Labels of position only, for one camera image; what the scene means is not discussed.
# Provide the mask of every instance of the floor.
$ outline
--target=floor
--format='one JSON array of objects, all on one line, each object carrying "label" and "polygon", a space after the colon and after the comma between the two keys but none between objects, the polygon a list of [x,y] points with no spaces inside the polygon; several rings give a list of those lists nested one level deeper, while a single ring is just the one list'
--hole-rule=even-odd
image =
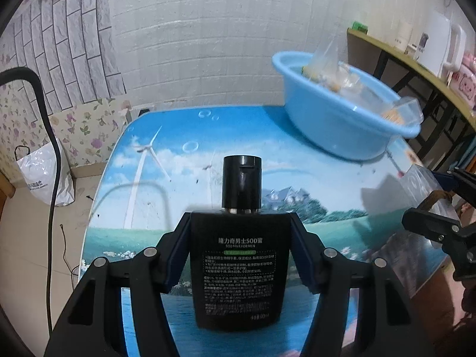
[{"label": "floor", "polygon": [[[92,201],[101,177],[76,180],[74,203],[57,207],[53,221],[51,313],[56,322],[71,288],[70,272],[63,261],[63,224],[71,267],[79,263]],[[0,304],[11,324],[36,356],[48,342],[45,289],[49,205],[19,188],[7,199],[0,220]]]}]

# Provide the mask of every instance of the plastic bag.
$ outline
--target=plastic bag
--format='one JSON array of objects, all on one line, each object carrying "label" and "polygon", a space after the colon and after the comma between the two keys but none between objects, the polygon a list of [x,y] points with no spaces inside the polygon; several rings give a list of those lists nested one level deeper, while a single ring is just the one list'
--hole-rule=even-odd
[{"label": "plastic bag", "polygon": [[[56,141],[58,142],[59,152],[61,154],[61,173],[59,175],[59,186],[58,192],[56,193],[55,205],[64,206],[74,201],[74,187],[70,167],[68,166],[63,147],[59,139],[56,138]],[[56,176],[56,157],[51,142],[33,153],[29,152],[28,155],[17,160],[17,164],[20,167],[30,192],[37,199],[49,205],[51,203]]]},{"label": "plastic bag", "polygon": [[320,43],[308,65],[303,66],[302,75],[315,83],[339,94],[355,106],[365,108],[398,125],[419,125],[423,113],[416,98],[406,96],[398,101],[382,99],[367,87],[350,66],[340,62],[335,39]]},{"label": "plastic bag", "polygon": [[[400,179],[400,184],[403,186],[410,199],[411,206],[414,208],[418,207],[432,191],[442,189],[430,170],[415,164]],[[429,212],[459,221],[455,209],[445,199],[438,200]]]}]

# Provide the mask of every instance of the table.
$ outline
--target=table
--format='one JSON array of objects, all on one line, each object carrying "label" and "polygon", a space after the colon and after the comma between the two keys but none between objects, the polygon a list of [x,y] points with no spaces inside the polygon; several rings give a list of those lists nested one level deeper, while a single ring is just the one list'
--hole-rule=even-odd
[{"label": "table", "polygon": [[[149,149],[137,152],[157,132],[152,149],[158,160]],[[292,205],[296,195],[302,202],[317,200],[316,222],[305,224],[307,230],[351,259],[384,257],[411,295],[443,261],[441,250],[400,224],[408,202],[398,178],[419,162],[405,141],[395,140],[379,159],[348,162],[306,140],[282,107],[215,107],[146,113],[127,127],[94,198],[82,273],[97,256],[129,259],[156,245],[185,211],[220,208],[223,157],[234,154],[262,157],[263,204],[272,195],[274,204]],[[351,293],[346,344],[355,331],[357,295]],[[302,348],[318,295],[301,284],[291,262],[279,322],[246,333],[197,328],[189,265],[162,299],[181,356],[264,357]],[[129,356],[139,357],[127,289],[122,302]]]},{"label": "table", "polygon": [[418,142],[422,145],[422,148],[420,149],[420,151],[418,151],[418,156],[420,157],[420,159],[423,159],[423,157],[428,154],[430,149],[441,136],[444,127],[453,116],[455,108],[460,111],[465,120],[467,120],[468,124],[476,130],[476,117],[472,115],[472,112],[465,100],[455,94],[441,79],[426,70],[408,55],[405,55],[403,52],[398,51],[394,47],[380,40],[377,40],[369,35],[350,28],[347,30],[347,35],[364,40],[367,43],[372,44],[373,46],[381,50],[377,62],[377,67],[375,68],[373,74],[374,77],[376,77],[377,79],[381,79],[389,59],[408,70],[408,73],[392,87],[394,91],[400,91],[415,76],[419,76],[434,88],[436,92],[435,95],[433,97],[430,97],[428,104],[423,109],[423,115],[425,116],[425,118],[431,113],[433,113],[433,111],[437,108],[437,106],[439,105],[439,103],[441,103],[441,100],[443,99],[453,105],[446,107],[441,119],[437,122],[435,129],[426,141],[420,136],[417,137]]}]

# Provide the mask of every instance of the black cable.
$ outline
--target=black cable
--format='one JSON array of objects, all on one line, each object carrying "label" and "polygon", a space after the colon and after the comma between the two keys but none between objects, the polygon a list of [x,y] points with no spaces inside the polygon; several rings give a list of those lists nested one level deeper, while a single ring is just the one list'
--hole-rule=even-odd
[{"label": "black cable", "polygon": [[68,268],[68,270],[70,271],[71,288],[74,290],[73,276],[78,276],[78,274],[75,274],[74,271],[75,271],[76,268],[79,267],[79,264],[78,264],[75,268],[72,269],[72,268],[70,267],[70,264],[69,264],[68,261],[66,260],[66,235],[65,235],[65,233],[64,233],[63,224],[60,224],[59,227],[61,228],[61,233],[63,234],[63,242],[64,242],[63,261],[64,261],[64,263],[66,264],[66,267]]},{"label": "black cable", "polygon": [[70,267],[68,261],[66,260],[66,235],[64,233],[63,224],[60,224],[59,227],[61,228],[61,233],[63,234],[63,241],[64,241],[63,261],[66,264],[66,267],[68,268],[70,273],[72,273],[71,267]]},{"label": "black cable", "polygon": [[79,273],[75,274],[74,271],[78,267],[79,267],[79,264],[71,270],[71,287],[73,288],[73,290],[74,290],[73,276],[79,276]]},{"label": "black cable", "polygon": [[53,237],[53,216],[56,204],[56,193],[58,191],[58,185],[60,183],[60,170],[61,170],[61,155],[60,147],[51,127],[51,123],[48,119],[48,112],[46,111],[45,98],[43,96],[43,88],[38,75],[27,67],[15,67],[0,73],[0,86],[12,82],[14,80],[26,80],[29,82],[38,103],[38,109],[40,111],[41,121],[48,134],[49,140],[53,145],[53,150],[56,156],[56,176],[53,186],[53,194],[51,195],[51,204],[49,205],[49,218],[48,218],[48,269],[46,276],[46,317],[48,321],[48,332],[51,335],[53,332],[53,325],[51,321],[51,261],[52,261],[52,237]]}]

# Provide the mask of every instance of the floral wallpaper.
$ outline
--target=floral wallpaper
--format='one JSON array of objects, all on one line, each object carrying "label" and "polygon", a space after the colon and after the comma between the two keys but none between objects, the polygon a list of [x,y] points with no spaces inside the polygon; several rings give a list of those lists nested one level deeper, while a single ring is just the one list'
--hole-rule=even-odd
[{"label": "floral wallpaper", "polygon": [[[130,108],[127,100],[98,99],[49,116],[70,167],[109,158],[125,124],[120,115],[125,108]],[[15,147],[27,145],[34,151],[49,139],[41,120],[28,122],[14,84],[0,87],[0,119],[0,171],[10,181],[16,181],[22,175],[15,161]],[[19,149],[18,158],[26,154],[24,150]]]}]

